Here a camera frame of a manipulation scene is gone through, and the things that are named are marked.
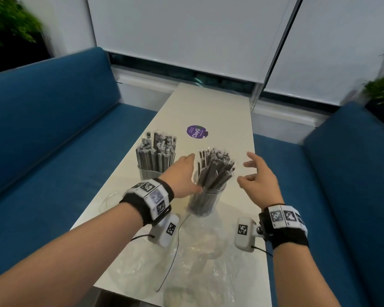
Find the person's right hand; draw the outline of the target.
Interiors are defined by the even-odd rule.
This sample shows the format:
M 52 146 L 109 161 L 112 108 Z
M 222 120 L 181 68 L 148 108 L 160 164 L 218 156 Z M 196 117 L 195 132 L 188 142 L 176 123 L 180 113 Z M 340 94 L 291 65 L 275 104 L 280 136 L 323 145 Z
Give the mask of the person's right hand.
M 278 184 L 277 177 L 268 167 L 264 159 L 255 153 L 247 152 L 249 161 L 244 162 L 246 168 L 256 168 L 256 186 L 250 190 L 244 190 L 251 201 L 261 210 L 274 205 L 283 205 L 284 199 Z

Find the person's left hand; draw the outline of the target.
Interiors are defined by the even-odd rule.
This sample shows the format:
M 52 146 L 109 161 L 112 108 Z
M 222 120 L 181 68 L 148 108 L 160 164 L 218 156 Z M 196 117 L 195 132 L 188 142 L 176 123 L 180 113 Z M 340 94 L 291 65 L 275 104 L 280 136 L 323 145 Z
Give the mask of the person's left hand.
M 195 154 L 189 154 L 188 156 L 181 156 L 174 162 L 159 179 L 169 185 L 174 198 L 184 198 L 190 196 L 189 185 L 196 185 L 192 181 L 194 174 Z

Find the person's left forearm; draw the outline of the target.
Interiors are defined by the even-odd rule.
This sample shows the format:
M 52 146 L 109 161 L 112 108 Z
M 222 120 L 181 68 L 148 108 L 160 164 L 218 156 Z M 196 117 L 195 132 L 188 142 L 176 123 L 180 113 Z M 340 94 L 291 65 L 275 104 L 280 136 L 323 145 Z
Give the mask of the person's left forearm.
M 72 307 L 143 226 L 121 203 L 44 245 L 0 275 L 0 307 Z

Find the person's right forearm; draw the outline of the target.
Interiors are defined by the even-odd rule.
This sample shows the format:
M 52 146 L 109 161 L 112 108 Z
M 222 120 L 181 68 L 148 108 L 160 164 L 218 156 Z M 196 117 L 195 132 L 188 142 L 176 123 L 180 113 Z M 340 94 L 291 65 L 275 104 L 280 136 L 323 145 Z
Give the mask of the person's right forearm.
M 273 251 L 278 307 L 341 307 L 307 246 L 284 243 Z

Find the round clear plastic cup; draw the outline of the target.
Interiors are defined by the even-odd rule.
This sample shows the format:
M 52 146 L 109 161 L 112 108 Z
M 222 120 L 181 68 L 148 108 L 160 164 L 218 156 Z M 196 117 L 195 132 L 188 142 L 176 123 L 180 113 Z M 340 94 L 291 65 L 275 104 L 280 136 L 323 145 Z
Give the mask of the round clear plastic cup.
M 226 184 L 216 190 L 203 187 L 201 193 L 190 196 L 186 211 L 196 217 L 209 216 L 215 211 L 216 205 L 225 188 Z

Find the black wristband with marker tiles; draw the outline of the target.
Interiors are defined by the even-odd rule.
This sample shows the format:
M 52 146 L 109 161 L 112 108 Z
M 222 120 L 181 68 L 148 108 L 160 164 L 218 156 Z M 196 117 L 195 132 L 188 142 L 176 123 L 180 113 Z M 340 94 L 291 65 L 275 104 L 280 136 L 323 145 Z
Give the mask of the black wristband with marker tiles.
M 259 214 L 259 219 L 264 240 L 271 243 L 273 250 L 285 243 L 309 247 L 307 227 L 294 207 L 269 206 Z
M 143 225 L 156 226 L 171 211 L 174 192 L 159 178 L 143 180 L 128 189 L 119 203 L 128 203 L 140 214 Z

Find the round purple sticker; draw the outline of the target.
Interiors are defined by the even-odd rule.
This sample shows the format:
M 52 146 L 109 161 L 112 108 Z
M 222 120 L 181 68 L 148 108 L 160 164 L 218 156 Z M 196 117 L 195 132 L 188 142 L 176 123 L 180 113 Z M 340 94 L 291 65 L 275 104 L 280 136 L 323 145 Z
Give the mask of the round purple sticker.
M 186 134 L 194 139 L 204 139 L 208 137 L 209 132 L 203 126 L 192 125 L 187 128 Z

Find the crumpled clear plastic bag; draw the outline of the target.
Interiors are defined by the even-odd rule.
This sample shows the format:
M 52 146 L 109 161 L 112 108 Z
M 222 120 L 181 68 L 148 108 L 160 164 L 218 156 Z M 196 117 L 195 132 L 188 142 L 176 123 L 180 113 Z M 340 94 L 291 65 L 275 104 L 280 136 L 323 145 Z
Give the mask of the crumpled clear plastic bag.
M 179 211 L 180 227 L 167 248 L 139 237 L 96 282 L 137 300 L 161 295 L 163 307 L 244 307 L 244 257 L 233 245 L 238 210 L 221 195 L 215 211 L 196 217 Z

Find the blue upholstered sofa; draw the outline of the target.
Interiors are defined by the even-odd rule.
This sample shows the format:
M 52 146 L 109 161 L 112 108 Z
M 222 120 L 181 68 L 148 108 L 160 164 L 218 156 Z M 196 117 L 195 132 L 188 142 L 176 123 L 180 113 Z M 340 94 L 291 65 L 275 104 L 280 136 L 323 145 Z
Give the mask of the blue upholstered sofa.
M 157 113 L 120 99 L 99 47 L 0 72 L 0 275 L 70 230 Z
M 342 307 L 384 307 L 384 124 L 349 102 L 303 144 L 253 135 Z

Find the white roller blind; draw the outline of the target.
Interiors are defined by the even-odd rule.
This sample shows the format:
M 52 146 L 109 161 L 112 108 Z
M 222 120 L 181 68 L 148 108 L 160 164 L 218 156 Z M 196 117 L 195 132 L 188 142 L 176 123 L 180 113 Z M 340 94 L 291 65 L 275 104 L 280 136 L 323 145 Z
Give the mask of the white roller blind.
M 341 106 L 382 54 L 384 0 L 303 0 L 265 90 Z
M 87 0 L 106 51 L 263 83 L 297 0 Z

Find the window frame post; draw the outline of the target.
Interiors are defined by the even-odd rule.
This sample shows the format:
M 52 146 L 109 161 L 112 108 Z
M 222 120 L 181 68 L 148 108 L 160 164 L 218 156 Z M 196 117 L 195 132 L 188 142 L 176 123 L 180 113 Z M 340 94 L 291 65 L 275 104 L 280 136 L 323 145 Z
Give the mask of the window frame post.
M 250 112 L 254 111 L 258 100 L 261 98 L 262 93 L 265 90 L 265 87 L 267 86 L 267 84 L 271 78 L 271 74 L 272 74 L 272 72 L 276 66 L 277 60 L 281 54 L 283 46 L 287 40 L 288 34 L 290 33 L 290 30 L 291 30 L 292 25 L 293 25 L 293 23 L 297 17 L 297 14 L 299 12 L 299 9 L 300 9 L 302 3 L 303 3 L 303 0 L 296 0 L 296 3 L 293 6 L 293 10 L 291 12 L 291 15 L 287 21 L 285 29 L 282 33 L 281 38 L 280 38 L 279 44 L 278 44 L 276 51 L 273 55 L 273 58 L 271 60 L 270 66 L 268 67 L 266 77 L 265 77 L 263 83 L 256 83 L 254 86 L 254 89 L 252 91 L 251 98 L 250 98 Z

